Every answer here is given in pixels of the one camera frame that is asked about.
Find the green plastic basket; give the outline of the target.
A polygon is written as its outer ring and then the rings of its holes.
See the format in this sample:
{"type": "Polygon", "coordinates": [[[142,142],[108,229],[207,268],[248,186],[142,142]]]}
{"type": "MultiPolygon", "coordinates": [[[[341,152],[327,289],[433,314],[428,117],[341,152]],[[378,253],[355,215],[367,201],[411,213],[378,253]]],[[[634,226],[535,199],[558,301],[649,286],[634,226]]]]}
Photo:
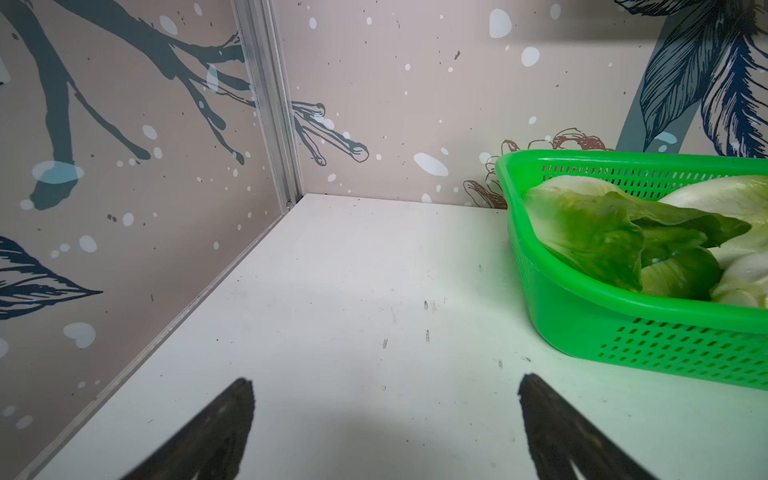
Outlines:
{"type": "Polygon", "coordinates": [[[615,151],[529,150],[495,164],[533,326],[581,359],[764,390],[767,313],[618,289],[565,265],[538,241],[522,195],[563,175],[605,180],[656,201],[689,184],[763,175],[764,160],[615,151]]]}

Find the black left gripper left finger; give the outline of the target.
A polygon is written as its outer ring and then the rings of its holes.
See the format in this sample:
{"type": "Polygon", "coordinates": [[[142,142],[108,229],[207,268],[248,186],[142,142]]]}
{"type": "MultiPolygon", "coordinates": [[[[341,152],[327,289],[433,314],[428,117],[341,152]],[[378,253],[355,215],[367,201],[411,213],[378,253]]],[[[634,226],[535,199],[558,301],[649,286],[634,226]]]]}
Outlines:
{"type": "Polygon", "coordinates": [[[239,378],[137,465],[126,479],[234,479],[255,412],[253,384],[239,378]]]}

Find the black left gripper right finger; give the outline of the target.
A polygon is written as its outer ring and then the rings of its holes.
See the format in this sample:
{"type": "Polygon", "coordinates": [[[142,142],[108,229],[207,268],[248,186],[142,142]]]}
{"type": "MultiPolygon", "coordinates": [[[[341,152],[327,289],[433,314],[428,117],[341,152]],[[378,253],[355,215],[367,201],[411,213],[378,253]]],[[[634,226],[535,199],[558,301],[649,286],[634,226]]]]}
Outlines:
{"type": "Polygon", "coordinates": [[[540,376],[524,375],[518,395],[538,478],[654,478],[540,376]]]}

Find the small chinese cabbage left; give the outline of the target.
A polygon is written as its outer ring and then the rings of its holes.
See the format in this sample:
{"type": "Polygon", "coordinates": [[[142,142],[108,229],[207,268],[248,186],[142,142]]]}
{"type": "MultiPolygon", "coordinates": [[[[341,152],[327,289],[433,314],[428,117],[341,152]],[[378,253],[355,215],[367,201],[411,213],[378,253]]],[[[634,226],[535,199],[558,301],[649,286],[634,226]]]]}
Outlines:
{"type": "Polygon", "coordinates": [[[569,267],[655,297],[706,300],[723,270],[712,250],[750,231],[741,219],[631,196],[584,176],[522,197],[537,239],[569,267]]]}

